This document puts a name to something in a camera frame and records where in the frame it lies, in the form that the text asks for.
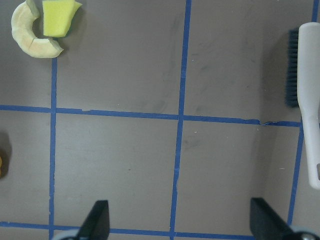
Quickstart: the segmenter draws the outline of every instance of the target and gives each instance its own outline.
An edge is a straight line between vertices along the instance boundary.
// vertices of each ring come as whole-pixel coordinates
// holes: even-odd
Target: white brush handle
[[[309,184],[320,190],[320,23],[299,28],[297,96],[301,110]]]

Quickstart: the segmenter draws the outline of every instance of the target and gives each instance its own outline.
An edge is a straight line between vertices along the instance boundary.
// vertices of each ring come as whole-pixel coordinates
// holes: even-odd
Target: yellow sponge
[[[43,0],[43,35],[65,37],[81,5],[75,0]]]

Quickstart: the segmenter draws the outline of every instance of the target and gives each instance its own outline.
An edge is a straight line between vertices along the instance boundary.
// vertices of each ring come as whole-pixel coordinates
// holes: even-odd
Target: gray floor
[[[1,240],[78,227],[98,199],[111,240],[250,240],[251,197],[320,234],[300,110],[284,104],[288,30],[313,0],[192,0],[184,46],[185,0],[79,1],[56,91],[55,60],[12,39],[21,1],[0,8]]]

